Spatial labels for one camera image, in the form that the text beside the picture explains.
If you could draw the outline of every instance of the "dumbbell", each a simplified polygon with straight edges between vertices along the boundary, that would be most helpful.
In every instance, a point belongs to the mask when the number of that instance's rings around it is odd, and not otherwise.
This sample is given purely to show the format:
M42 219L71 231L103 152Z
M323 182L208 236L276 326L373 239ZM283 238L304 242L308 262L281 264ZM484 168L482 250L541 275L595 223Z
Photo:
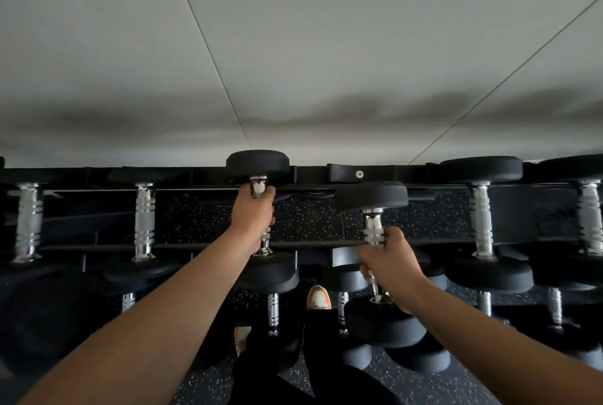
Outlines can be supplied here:
M337 189L335 207L359 210L364 218L364 241L383 249L385 237L381 214L386 208L408 204L406 186L383 181L353 184ZM414 345L425 333L416 317L400 310L369 272L372 295L357 297L345 305L345 323L350 333L373 346L402 348Z
M423 251L413 248L423 274L441 290L448 289L448 278L441 265L430 261ZM415 345L405 348L385 348L388 356L409 370L428 374L438 373L450 366L450 352L429 332Z
M354 337L345 325L345 305L350 300L350 293L368 287L367 281L360 272L360 264L345 264L325 269L320 280L328 290L337 293L337 329L322 328L328 331L330 342L335 352L345 365L364 370L371 362L373 349L371 345Z
M106 295L122 296L122 313L136 303L136 292L181 266L176 260L156 259L151 249L155 242L155 186L182 173L182 169L121 167L107 177L110 182L133 184L136 188L134 257L129 262L114 262L105 267L103 276L108 283L100 289Z
M579 325L563 318L562 290L586 291L594 286L562 280L551 274L551 258L546 252L530 256L534 281L546 289L546 306L550 321L545 326L527 326L522 329L530 338L603 370L603 352L600 343Z
M468 257L444 258L446 276L456 284L477 291L478 309L492 316L492 292L520 294L534 286L532 269L524 261L495 255L488 186L520 180L522 161L510 156L453 159L438 166L447 183L469 188L471 234L475 251Z
M580 244L551 248L551 273L570 282L603 286L603 220L598 192L603 154L549 159L532 168L537 178L570 182L578 191Z
M15 256L0 268L0 281L39 278L71 268L68 263L49 262L38 253L43 218L43 186L62 181L65 171L52 169L0 169L0 184L19 188L19 212Z
M226 159L226 174L232 183L251 183L252 197L259 197L269 180L289 175L289 158L272 150L246 150ZM268 324L254 328L247 346L258 345L275 371L283 371L297 362L300 354L295 327L280 324L279 294L291 291L299 283L297 253L275 252L270 249L270 227L262 234L260 249L247 261L235 287L268 295Z

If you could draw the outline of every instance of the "forearm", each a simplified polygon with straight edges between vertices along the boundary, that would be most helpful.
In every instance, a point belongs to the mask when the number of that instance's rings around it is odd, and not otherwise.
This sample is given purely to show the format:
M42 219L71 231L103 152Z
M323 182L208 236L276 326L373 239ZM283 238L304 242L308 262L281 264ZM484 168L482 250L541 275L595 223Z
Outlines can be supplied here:
M603 403L602 373L429 282L418 283L409 310L503 403Z
M20 404L169 403L252 248L227 231L71 352Z

